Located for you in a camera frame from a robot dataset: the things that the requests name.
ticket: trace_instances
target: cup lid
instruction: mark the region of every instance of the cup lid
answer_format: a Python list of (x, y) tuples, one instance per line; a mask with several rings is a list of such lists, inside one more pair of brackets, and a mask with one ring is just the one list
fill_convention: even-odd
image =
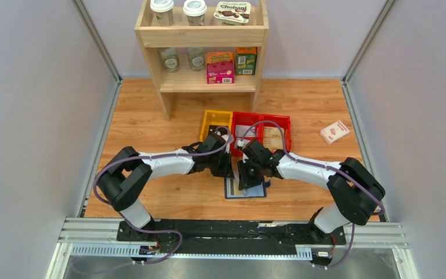
[(174, 7), (174, 0), (151, 0), (151, 4), (149, 6), (152, 11), (163, 13)]
[(186, 0), (183, 10), (188, 16), (202, 16), (206, 13), (207, 6), (204, 0)]

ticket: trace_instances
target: white wall panel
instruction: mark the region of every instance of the white wall panel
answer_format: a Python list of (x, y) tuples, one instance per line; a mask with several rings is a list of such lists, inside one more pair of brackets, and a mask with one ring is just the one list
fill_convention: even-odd
[(351, 89), (420, 278), (446, 278), (446, 1), (398, 0)]
[(0, 278), (44, 278), (115, 86), (71, 1), (0, 0)]
[[(142, 0), (84, 2), (120, 74), (148, 76), (134, 34)], [(178, 6), (183, 2), (175, 0)], [(384, 0), (267, 0), (267, 4), (270, 34), (264, 75), (331, 77), (346, 73)]]

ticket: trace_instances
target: yellow crate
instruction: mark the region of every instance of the yellow crate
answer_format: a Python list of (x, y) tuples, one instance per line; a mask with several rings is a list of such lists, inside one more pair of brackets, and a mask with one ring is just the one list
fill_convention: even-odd
[(209, 134), (209, 126), (227, 126), (231, 131), (232, 129), (233, 112), (227, 112), (223, 110), (210, 110), (204, 111), (203, 127), (201, 128), (200, 141), (204, 141)]

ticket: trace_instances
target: red crate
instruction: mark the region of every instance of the red crate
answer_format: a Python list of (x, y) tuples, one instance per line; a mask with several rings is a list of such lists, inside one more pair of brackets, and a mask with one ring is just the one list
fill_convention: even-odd
[[(249, 112), (233, 112), (233, 118), (232, 118), (232, 134), (233, 137), (235, 139), (234, 142), (231, 143), (231, 151), (232, 151), (232, 156), (238, 156), (238, 157), (242, 157), (242, 151), (236, 149), (235, 146), (235, 142), (237, 139), (237, 129), (236, 126), (237, 125), (245, 125), (245, 126), (251, 126), (253, 125), (255, 122), (258, 122), (262, 120), (262, 116), (259, 115), (258, 113), (249, 113)], [(262, 124), (259, 124), (256, 126), (256, 136), (255, 137), (245, 137), (246, 140), (259, 140), (262, 143), (262, 138), (259, 137), (259, 135), (261, 134), (261, 130), (262, 130)]]
[[(274, 121), (283, 129), (283, 133), (285, 134), (286, 150), (290, 151), (292, 148), (292, 122), (290, 121), (290, 117), (281, 115), (261, 115), (261, 116), (262, 120)], [(275, 127), (275, 126), (271, 123), (262, 124), (262, 128), (260, 129), (261, 132), (259, 135), (259, 137), (262, 140), (264, 140), (264, 127)]]

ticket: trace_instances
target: pink snack box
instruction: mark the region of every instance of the pink snack box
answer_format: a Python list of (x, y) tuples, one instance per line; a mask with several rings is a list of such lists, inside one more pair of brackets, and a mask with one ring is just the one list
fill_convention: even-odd
[(232, 52), (209, 52), (207, 61), (208, 84), (235, 82)]

